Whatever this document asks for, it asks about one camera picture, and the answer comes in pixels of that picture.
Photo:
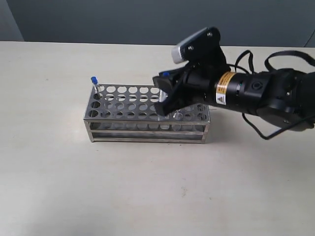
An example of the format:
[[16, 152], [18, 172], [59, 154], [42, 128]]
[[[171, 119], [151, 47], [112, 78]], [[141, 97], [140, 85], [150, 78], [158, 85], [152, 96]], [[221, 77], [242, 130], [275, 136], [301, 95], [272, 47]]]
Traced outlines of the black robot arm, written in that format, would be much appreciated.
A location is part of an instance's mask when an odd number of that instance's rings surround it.
[[252, 115], [280, 130], [304, 131], [315, 126], [315, 75], [292, 68], [232, 72], [220, 46], [185, 66], [160, 72], [154, 85], [167, 94], [155, 104], [157, 114], [168, 115], [194, 104], [204, 104], [242, 115]]

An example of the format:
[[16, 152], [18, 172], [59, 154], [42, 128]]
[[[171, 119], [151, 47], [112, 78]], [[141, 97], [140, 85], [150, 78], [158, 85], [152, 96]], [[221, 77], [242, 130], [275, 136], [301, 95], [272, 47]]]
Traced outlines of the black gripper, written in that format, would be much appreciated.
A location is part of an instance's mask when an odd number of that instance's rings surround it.
[[153, 77], [153, 83], [167, 97], [154, 104], [156, 113], [166, 116], [195, 103], [214, 105], [215, 86], [228, 71], [226, 57], [221, 47], [216, 46], [206, 56], [186, 64], [184, 72], [168, 71], [169, 77], [163, 77], [160, 72]]

